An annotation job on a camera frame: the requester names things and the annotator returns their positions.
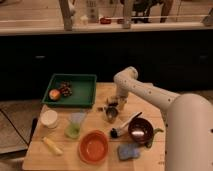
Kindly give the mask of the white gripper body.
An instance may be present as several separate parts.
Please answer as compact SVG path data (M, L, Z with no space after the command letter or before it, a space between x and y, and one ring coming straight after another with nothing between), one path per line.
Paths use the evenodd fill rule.
M127 99L125 97L119 97L116 95L110 96L106 100L106 104L108 106L113 106L119 111L122 111L124 109L126 103Z

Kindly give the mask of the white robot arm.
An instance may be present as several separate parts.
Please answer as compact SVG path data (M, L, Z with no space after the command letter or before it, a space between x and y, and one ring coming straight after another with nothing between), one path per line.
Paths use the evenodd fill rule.
M131 92L165 116L165 171L213 171L213 105L204 97L178 94L137 80L130 66L114 75L115 97Z

